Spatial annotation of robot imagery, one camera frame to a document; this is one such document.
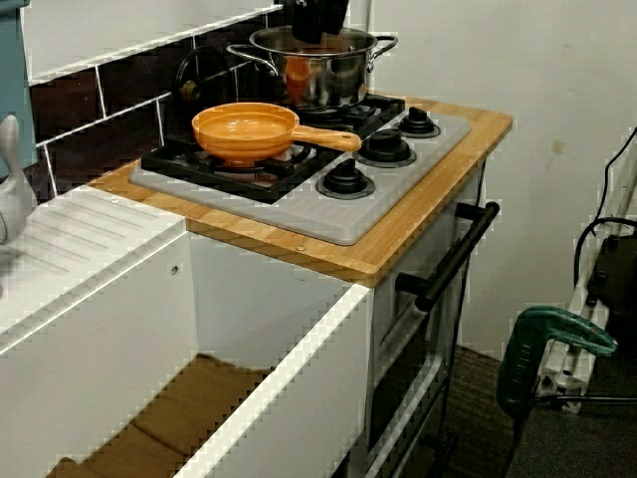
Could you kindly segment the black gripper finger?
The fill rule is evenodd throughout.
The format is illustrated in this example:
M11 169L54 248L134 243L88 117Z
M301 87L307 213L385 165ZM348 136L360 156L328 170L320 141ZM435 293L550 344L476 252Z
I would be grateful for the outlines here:
M293 36L305 43L318 44L322 35L323 2L296 0L293 4Z
M323 31L330 35L340 33L347 15L348 0L325 0L323 7Z

